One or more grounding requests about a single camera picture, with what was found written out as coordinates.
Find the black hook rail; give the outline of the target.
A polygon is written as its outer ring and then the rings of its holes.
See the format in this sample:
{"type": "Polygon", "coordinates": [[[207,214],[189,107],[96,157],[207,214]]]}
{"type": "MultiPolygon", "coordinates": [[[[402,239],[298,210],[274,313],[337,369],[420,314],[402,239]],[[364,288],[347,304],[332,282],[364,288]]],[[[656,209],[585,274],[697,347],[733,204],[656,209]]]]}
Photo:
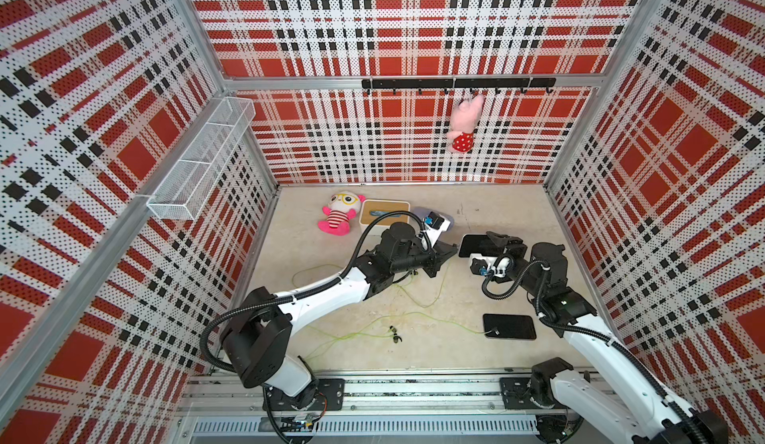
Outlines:
{"type": "Polygon", "coordinates": [[[491,79],[480,77],[479,79],[363,79],[361,81],[364,90],[452,90],[468,89],[477,91],[480,89],[518,89],[525,92],[527,89],[541,88],[549,91],[555,87],[556,77],[510,77],[510,79],[491,79]]]}

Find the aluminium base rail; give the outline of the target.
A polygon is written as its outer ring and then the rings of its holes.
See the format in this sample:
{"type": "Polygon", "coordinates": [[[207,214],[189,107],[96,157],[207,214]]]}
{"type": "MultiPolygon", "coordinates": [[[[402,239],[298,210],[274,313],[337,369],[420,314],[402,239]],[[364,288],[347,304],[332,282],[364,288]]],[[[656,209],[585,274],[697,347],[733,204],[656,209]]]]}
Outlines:
{"type": "Polygon", "coordinates": [[[195,378],[182,395],[169,442],[264,441],[274,435],[266,402],[299,442],[523,436],[573,443],[583,434],[574,410],[532,403],[527,369],[326,371],[319,377],[324,394],[308,411],[290,409],[273,389],[246,389],[232,375],[195,378]]]}

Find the black smartphone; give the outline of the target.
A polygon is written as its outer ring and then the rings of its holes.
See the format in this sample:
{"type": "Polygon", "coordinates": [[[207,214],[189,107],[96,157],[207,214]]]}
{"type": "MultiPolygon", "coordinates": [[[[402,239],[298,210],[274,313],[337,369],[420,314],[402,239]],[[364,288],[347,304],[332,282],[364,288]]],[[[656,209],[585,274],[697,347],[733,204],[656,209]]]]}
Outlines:
{"type": "Polygon", "coordinates": [[[484,336],[496,340],[536,340],[535,324],[525,314],[484,314],[484,336]]]}
{"type": "Polygon", "coordinates": [[[458,257],[466,259],[471,255],[496,257],[500,252],[501,250],[487,235],[466,234],[460,242],[458,257]]]}

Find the pink striped plush doll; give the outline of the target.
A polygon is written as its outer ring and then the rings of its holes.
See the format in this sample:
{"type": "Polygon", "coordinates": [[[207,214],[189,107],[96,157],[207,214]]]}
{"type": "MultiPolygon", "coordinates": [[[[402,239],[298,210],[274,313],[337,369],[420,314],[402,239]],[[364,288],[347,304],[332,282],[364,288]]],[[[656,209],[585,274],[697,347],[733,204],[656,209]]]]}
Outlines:
{"type": "Polygon", "coordinates": [[[350,222],[362,210],[366,201],[364,195],[345,191],[334,194],[328,205],[322,208],[325,219],[318,223],[318,228],[329,235],[346,236],[350,233],[350,222]]]}

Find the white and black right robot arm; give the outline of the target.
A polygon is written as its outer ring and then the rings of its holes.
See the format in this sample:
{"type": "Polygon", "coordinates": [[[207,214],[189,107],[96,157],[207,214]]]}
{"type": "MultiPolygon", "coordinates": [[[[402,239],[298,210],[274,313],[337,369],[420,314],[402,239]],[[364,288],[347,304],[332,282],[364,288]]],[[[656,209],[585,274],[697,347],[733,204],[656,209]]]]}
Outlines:
{"type": "Polygon", "coordinates": [[[538,406],[556,403],[575,411],[614,443],[726,443],[726,422],[701,411],[662,383],[611,332],[596,309],[568,284],[565,248],[488,232],[462,244],[472,274],[487,298],[501,301],[518,290],[529,297],[540,324],[573,346],[611,386],[595,388],[562,358],[532,369],[529,385],[538,406]]]}

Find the white tissue box wooden lid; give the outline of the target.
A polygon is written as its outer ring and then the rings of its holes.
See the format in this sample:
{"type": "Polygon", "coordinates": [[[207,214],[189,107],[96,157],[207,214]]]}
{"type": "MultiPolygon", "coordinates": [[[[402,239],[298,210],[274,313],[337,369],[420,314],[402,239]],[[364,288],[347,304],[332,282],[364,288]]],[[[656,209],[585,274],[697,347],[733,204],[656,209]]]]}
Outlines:
{"type": "MultiPolygon", "coordinates": [[[[410,203],[406,201],[368,198],[362,204],[362,209],[358,216],[359,224],[361,228],[365,230],[374,220],[376,220],[376,218],[379,218],[386,213],[396,211],[410,211],[410,203]]],[[[388,217],[381,222],[378,222],[378,224],[372,228],[370,234],[372,236],[380,236],[384,230],[390,228],[394,223],[410,224],[410,217],[406,215],[388,217]]]]}

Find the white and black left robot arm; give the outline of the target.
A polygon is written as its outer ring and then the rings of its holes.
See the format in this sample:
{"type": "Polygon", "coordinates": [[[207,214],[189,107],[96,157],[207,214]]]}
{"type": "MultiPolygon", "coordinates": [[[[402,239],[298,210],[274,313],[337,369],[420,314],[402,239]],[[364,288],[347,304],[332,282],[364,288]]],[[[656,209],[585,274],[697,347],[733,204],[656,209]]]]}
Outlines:
{"type": "Polygon", "coordinates": [[[365,252],[356,246],[347,266],[325,280],[282,294],[251,292],[241,306],[214,318],[201,332],[199,350],[218,369],[234,372],[246,388],[263,386],[295,410],[310,408],[320,381],[302,358],[287,354],[299,330],[345,306],[370,300],[390,288],[396,276],[422,271],[434,278],[458,248],[440,242],[450,220],[436,212],[396,222],[365,252]]]}

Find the grey fabric case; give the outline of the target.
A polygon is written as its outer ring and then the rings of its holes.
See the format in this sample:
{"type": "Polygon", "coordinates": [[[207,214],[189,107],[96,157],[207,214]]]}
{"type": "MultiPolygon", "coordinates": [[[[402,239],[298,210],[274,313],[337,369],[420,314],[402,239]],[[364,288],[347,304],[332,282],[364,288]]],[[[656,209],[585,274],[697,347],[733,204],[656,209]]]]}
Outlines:
{"type": "Polygon", "coordinates": [[[418,218],[420,218],[420,220],[422,220],[422,222],[426,222],[426,218],[428,218],[428,216],[430,216],[430,214],[434,213],[434,214],[440,216],[441,218],[444,218],[444,220],[446,220],[446,222],[447,222],[446,230],[451,230],[453,228],[454,218],[452,216],[444,213],[444,212],[434,211],[434,210],[432,210],[432,209],[430,209],[428,207],[414,207],[414,208],[410,209],[410,212],[412,212],[412,213],[414,213],[414,215],[418,216],[418,218]]]}

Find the pink pig plush toy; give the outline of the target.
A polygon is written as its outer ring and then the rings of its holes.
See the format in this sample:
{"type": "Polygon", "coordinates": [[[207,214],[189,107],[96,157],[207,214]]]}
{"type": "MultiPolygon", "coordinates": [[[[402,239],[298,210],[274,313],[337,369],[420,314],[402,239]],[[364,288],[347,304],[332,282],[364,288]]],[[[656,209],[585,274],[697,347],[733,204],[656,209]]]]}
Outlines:
{"type": "Polygon", "coordinates": [[[449,121],[449,131],[446,133],[450,152],[466,154],[472,151],[484,101],[483,95],[476,95],[454,107],[449,121]]]}

